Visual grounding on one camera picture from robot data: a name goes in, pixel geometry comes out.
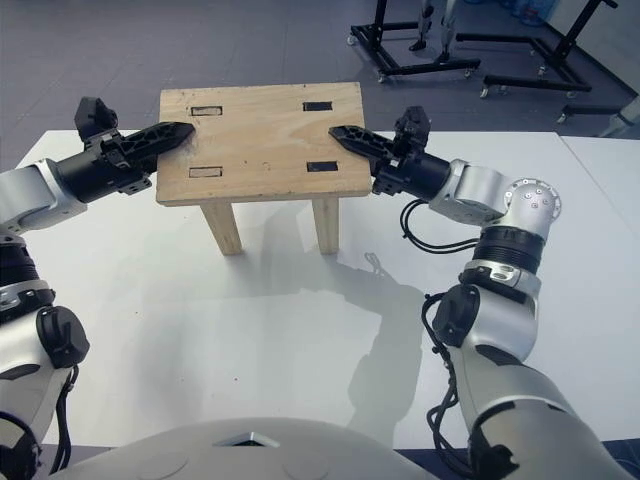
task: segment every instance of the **metal rack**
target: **metal rack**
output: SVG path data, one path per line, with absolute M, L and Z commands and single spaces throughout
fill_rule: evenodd
M 600 3 L 605 3 L 611 8 L 617 8 L 618 4 L 613 0 L 589 0 L 578 15 L 567 35 L 563 36 L 558 45 L 552 48 L 547 42 L 537 37 L 512 36 L 512 35 L 485 35 L 475 33 L 459 33 L 456 40 L 459 42 L 501 42 L 524 43 L 531 47 L 531 54 L 538 53 L 544 63 L 538 68 L 537 78 L 510 77 L 503 75 L 486 75 L 482 88 L 481 98 L 489 94 L 492 85 L 499 85 L 501 92 L 505 92 L 507 86 L 538 88 L 542 90 L 561 90 L 567 92 L 568 98 L 574 98 L 577 92 L 591 91 L 591 85 L 584 80 L 568 63 L 567 56 L 576 45 L 578 35 L 585 27 Z M 554 70 L 561 80 L 553 81 L 544 78 L 548 69 Z
M 465 77 L 480 65 L 480 59 L 461 59 L 451 57 L 448 49 L 443 49 L 442 53 L 433 62 L 416 65 L 399 65 L 391 54 L 382 46 L 382 35 L 387 31 L 394 30 L 415 30 L 418 22 L 398 22 L 384 23 L 387 0 L 378 0 L 376 5 L 375 19 L 369 25 L 352 25 L 351 34 L 347 38 L 349 45 L 360 42 L 371 60 L 378 67 L 378 83 L 383 83 L 388 76 L 392 75 L 415 75 L 418 73 L 442 72 L 445 70 L 465 70 Z

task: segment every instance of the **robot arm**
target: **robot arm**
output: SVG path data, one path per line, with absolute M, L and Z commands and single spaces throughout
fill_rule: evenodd
M 163 122 L 123 137 L 115 112 L 91 97 L 81 100 L 75 123 L 82 153 L 0 175 L 0 226 L 16 234 L 47 228 L 112 192 L 144 190 L 151 186 L 158 154 L 177 147 L 194 130 L 188 123 Z
M 557 387 L 522 362 L 537 334 L 536 272 L 560 215 L 557 192 L 424 152 L 429 120 L 410 107 L 393 140 L 355 126 L 330 134 L 367 157 L 373 193 L 405 191 L 460 223 L 482 228 L 460 284 L 440 301 L 432 331 L 448 351 L 452 392 L 470 432 L 477 478 L 630 478 Z
M 0 477 L 9 480 L 35 473 L 54 410 L 63 427 L 61 445 L 69 442 L 61 424 L 64 399 L 89 350 L 78 318 L 53 306 L 55 294 L 39 278 L 19 234 L 82 213 L 114 191 L 132 195 L 148 188 L 158 154 L 194 131 L 190 124 L 165 122 L 122 137 L 115 112 L 89 97 L 75 122 L 83 152 L 0 175 Z M 65 454 L 68 461 L 63 453 L 53 471 L 65 465 Z

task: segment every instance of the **plywood surface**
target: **plywood surface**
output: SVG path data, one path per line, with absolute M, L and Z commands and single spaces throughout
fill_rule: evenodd
M 331 102 L 331 110 L 304 111 L 304 102 Z M 196 128 L 183 147 L 158 160 L 162 204 L 371 191 L 368 162 L 328 134 L 335 125 L 364 125 L 357 83 L 164 90 L 160 120 Z M 307 162 L 336 162 L 338 169 L 309 172 Z

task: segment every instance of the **rectangular slot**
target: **rectangular slot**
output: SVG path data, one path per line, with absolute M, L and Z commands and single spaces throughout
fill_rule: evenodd
M 191 178 L 203 178 L 203 177 L 221 177 L 222 167 L 193 167 L 189 169 L 189 177 Z
M 307 172 L 336 172 L 338 162 L 307 162 Z
M 192 117 L 218 117 L 222 115 L 222 105 L 208 107 L 191 107 Z
M 333 102 L 303 102 L 302 111 L 321 112 L 323 110 L 333 110 Z

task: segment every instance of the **gray floor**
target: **gray floor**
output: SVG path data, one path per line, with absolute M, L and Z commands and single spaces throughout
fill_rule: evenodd
M 418 3 L 390 2 L 387 19 L 414 19 Z M 443 3 L 434 2 L 436 18 Z M 157 120 L 163 88 L 355 80 L 373 129 L 392 128 L 412 104 L 425 107 L 434 130 L 591 135 L 606 125 L 604 117 L 575 117 L 558 127 L 555 119 L 566 103 L 560 92 L 512 89 L 481 100 L 486 72 L 535 74 L 539 60 L 518 45 L 459 44 L 458 55 L 482 59 L 469 80 L 453 71 L 378 85 L 361 48 L 345 42 L 349 25 L 369 23 L 374 7 L 375 0 L 2 0 L 0 171 L 15 166 L 45 130 L 73 128 L 81 96 L 101 96 L 118 112 L 122 128 L 140 128 Z M 392 32 L 386 46 L 402 62 L 423 61 L 439 49 L 438 29 L 418 57 L 407 51 L 413 32 Z M 458 30 L 555 41 L 550 31 L 521 25 L 495 2 L 461 2 Z M 594 85 L 576 102 L 631 99 L 579 53 L 571 57 Z

